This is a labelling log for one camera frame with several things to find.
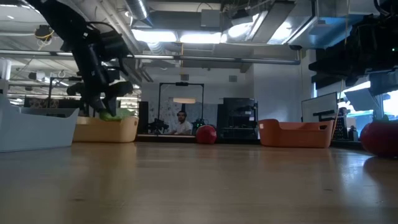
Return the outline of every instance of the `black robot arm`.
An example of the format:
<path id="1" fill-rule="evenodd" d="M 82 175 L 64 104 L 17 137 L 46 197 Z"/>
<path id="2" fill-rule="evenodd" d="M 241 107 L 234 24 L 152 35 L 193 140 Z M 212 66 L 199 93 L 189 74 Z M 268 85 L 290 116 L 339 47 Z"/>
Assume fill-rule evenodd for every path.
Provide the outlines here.
<path id="1" fill-rule="evenodd" d="M 27 0 L 29 4 L 38 10 L 48 22 L 50 27 L 64 41 L 62 51 L 71 51 L 78 66 L 80 75 L 84 81 L 84 89 L 81 90 L 81 97 L 96 111 L 107 110 L 111 115 L 116 115 L 116 97 L 132 92 L 132 84 L 119 82 L 117 85 L 110 85 L 118 75 L 110 72 L 103 66 L 114 58 L 121 59 L 129 51 L 121 34 L 109 24 L 103 22 L 87 22 L 69 6 L 56 0 Z M 112 28 L 111 31 L 101 33 L 93 24 L 106 25 Z M 124 72 L 123 66 L 117 68 Z"/>

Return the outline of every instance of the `white shirt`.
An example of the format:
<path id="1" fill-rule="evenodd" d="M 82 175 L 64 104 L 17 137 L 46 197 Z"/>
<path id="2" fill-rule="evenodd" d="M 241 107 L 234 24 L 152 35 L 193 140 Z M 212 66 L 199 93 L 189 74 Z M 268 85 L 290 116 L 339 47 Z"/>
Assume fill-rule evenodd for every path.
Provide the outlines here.
<path id="1" fill-rule="evenodd" d="M 175 134 L 185 134 L 189 130 L 192 130 L 192 124 L 185 120 L 183 123 L 178 122 Z"/>

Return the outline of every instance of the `man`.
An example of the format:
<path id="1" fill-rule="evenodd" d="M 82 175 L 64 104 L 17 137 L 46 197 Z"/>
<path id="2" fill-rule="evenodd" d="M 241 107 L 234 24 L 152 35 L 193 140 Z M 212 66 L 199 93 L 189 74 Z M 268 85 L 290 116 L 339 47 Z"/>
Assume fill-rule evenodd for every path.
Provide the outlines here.
<path id="1" fill-rule="evenodd" d="M 170 134 L 187 134 L 191 135 L 192 132 L 192 124 L 189 123 L 186 118 L 187 114 L 185 111 L 180 111 L 177 113 L 178 117 L 178 125 L 177 129 L 170 132 Z"/>

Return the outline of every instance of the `orange bin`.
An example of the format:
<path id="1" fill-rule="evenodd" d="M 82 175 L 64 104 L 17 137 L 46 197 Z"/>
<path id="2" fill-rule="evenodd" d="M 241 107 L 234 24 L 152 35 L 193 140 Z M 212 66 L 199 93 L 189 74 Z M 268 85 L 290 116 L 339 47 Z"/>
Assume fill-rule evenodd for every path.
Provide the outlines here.
<path id="1" fill-rule="evenodd" d="M 330 146 L 333 121 L 292 123 L 264 119 L 259 121 L 259 130 L 264 146 L 327 148 Z"/>
<path id="2" fill-rule="evenodd" d="M 102 121 L 78 117 L 74 142 L 132 142 L 137 135 L 138 118 L 130 116 L 121 121 Z"/>

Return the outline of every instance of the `wooden tabletop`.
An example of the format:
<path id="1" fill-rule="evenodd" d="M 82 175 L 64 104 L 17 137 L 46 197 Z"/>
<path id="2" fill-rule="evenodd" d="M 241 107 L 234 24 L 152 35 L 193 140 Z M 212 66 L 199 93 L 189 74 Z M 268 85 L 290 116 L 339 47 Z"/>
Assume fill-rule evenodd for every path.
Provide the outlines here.
<path id="1" fill-rule="evenodd" d="M 398 161 L 138 142 L 0 154 L 0 223 L 398 223 Z"/>

